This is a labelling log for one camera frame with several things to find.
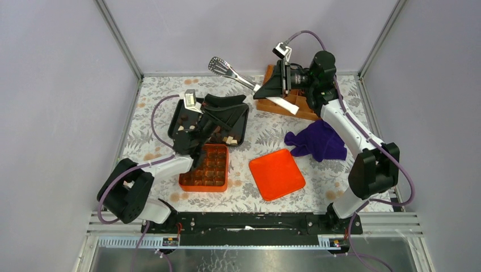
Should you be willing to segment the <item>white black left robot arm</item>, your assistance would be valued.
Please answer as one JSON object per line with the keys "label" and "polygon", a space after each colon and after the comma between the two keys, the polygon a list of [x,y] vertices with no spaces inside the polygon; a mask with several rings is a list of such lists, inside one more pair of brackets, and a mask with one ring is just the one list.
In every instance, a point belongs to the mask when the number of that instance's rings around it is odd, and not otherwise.
{"label": "white black left robot arm", "polygon": [[183,98],[184,108],[197,114],[197,123],[173,133],[171,153],[143,164],[129,158],[116,164],[97,195],[100,222],[129,224],[140,219],[154,223],[163,233],[171,232],[176,225],[173,209],[165,201],[150,198],[153,183],[198,168],[205,158],[203,148],[216,130],[232,129],[248,112],[245,99],[245,95],[218,97],[207,94],[198,101],[195,91],[188,90]]}

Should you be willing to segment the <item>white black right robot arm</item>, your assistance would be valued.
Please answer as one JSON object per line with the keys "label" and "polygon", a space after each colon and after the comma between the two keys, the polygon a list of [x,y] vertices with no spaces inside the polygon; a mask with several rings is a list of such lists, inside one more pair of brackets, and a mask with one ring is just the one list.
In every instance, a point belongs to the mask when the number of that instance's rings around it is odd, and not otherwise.
{"label": "white black right robot arm", "polygon": [[343,140],[355,160],[348,175],[349,187],[328,205],[322,226],[332,233],[346,230],[356,210],[372,196],[398,183],[400,151],[395,143],[385,143],[353,115],[336,81],[335,57],[318,51],[308,68],[289,62],[289,52],[274,50],[279,57],[271,77],[256,88],[254,99],[268,99],[292,114],[298,107],[286,101],[290,90],[302,90],[308,107],[328,123]]}

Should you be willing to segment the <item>metal tongs white handle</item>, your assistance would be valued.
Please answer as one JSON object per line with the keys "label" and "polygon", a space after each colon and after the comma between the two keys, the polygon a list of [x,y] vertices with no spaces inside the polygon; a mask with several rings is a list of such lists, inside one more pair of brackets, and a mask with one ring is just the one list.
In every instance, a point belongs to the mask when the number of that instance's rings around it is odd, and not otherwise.
{"label": "metal tongs white handle", "polygon": [[[219,57],[212,57],[208,64],[208,70],[212,73],[218,75],[219,77],[229,78],[232,79],[243,86],[251,89],[255,94],[258,90],[260,90],[261,85],[254,83],[253,81],[247,79],[243,75],[238,74],[232,66],[226,62],[224,59]],[[299,107],[288,102],[284,98],[281,97],[266,97],[269,101],[275,103],[276,105],[284,108],[289,113],[296,115]]]}

